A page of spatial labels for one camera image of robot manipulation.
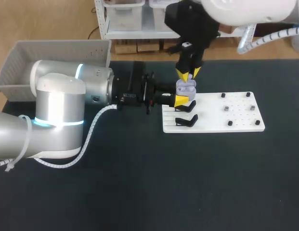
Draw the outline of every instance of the plastic storage box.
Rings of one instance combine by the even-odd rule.
[[[154,20],[155,20],[155,30],[160,32],[172,31],[164,23],[165,9],[168,5],[172,3],[177,3],[179,0],[149,0],[149,6],[153,8]]]
[[[109,29],[113,31],[142,30],[142,7],[145,0],[136,0],[134,4],[107,4],[107,15],[110,20]]]
[[[35,101],[29,82],[23,81],[29,63],[53,60],[108,67],[110,49],[110,40],[18,41],[0,71],[0,92],[11,102]]]

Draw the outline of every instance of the black table surface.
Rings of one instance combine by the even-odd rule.
[[[126,75],[132,62],[111,67]],[[177,79],[173,62],[147,70]],[[299,230],[299,60],[206,62],[196,81],[254,92],[265,131],[166,134],[160,106],[108,111],[75,166],[0,167],[0,231]],[[98,110],[86,107],[84,139]],[[33,118],[35,105],[4,112]]]

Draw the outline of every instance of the gray plastic bin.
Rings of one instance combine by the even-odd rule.
[[[0,71],[0,92],[11,102],[35,101],[30,85],[21,81],[29,63],[52,60],[108,67],[110,49],[110,40],[18,41]]]

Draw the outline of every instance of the screw hole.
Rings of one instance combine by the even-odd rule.
[[[99,100],[100,100],[100,99],[99,99],[98,97],[93,97],[93,98],[92,98],[92,101],[93,101],[94,103],[99,102]]]

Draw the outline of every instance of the cable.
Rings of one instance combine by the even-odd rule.
[[[91,12],[92,12],[92,13],[96,13],[96,8],[95,8],[95,7],[92,8]],[[90,37],[91,37],[91,35],[93,34],[93,32],[94,32],[96,29],[98,29],[98,28],[99,28],[99,26],[97,26],[94,30],[92,30],[91,33],[90,33],[90,35],[88,35],[88,38],[87,38],[87,39],[90,39]]]
[[[113,104],[113,105],[110,105],[110,106],[106,106],[104,107],[103,109],[101,109],[97,115],[95,116],[95,118],[93,119],[92,123],[91,123],[91,127],[90,127],[90,130],[87,134],[87,137],[86,137],[86,140],[85,140],[85,143],[84,143],[84,146],[81,150],[81,152],[79,153],[79,155],[70,163],[68,164],[65,164],[65,165],[55,165],[55,164],[51,164],[51,163],[48,163],[48,162],[45,162],[39,158],[34,158],[36,161],[38,161],[39,163],[45,165],[45,166],[48,166],[48,167],[52,167],[52,168],[67,168],[67,167],[70,167],[70,166],[73,166],[74,164],[76,164],[81,158],[82,156],[84,155],[85,151],[86,151],[86,148],[87,148],[87,145],[91,139],[91,135],[92,135],[92,132],[93,132],[93,129],[97,123],[97,120],[99,119],[99,117],[106,111],[108,110],[111,110],[111,109],[117,109],[117,105]]]
[[[87,39],[90,39],[92,33],[93,33],[96,29],[98,29],[98,28],[99,28],[99,26],[97,26],[94,30],[92,30],[91,33],[90,33],[90,35],[88,35],[88,38],[87,38]]]
[[[239,54],[244,54],[244,53],[247,53],[248,51],[258,47],[258,46],[261,46],[265,43],[268,43],[268,42],[271,42],[271,41],[275,41],[275,40],[278,40],[278,39],[282,39],[282,38],[286,38],[286,37],[290,37],[290,36],[294,36],[294,35],[299,35],[299,27],[297,28],[290,28],[290,29],[286,29],[286,30],[281,30],[279,32],[275,32],[275,33],[272,33],[272,34],[269,34],[269,35],[266,35],[252,43],[249,43],[248,45],[244,45],[246,40],[247,40],[247,35],[249,33],[249,26],[247,27],[247,29],[245,30],[245,33],[239,43],[239,46],[238,46],[238,49],[237,49],[237,52]]]
[[[23,145],[23,148],[20,152],[20,154],[18,155],[17,158],[15,159],[6,159],[3,161],[0,161],[0,166],[7,164],[7,168],[5,169],[6,172],[9,172],[10,169],[14,168],[14,165],[19,162],[19,160],[21,160],[21,158],[24,156],[25,152],[27,151],[27,148],[29,146],[29,141],[32,135],[32,122],[30,120],[30,118],[26,115],[19,115],[19,118],[25,118],[26,122],[27,122],[27,133],[26,133],[26,138],[25,138],[25,142]]]
[[[7,164],[7,163],[9,163],[9,162],[12,162],[14,159],[6,159],[6,160],[2,160],[2,161],[0,161],[0,166],[2,166],[2,165],[5,165],[5,164]]]

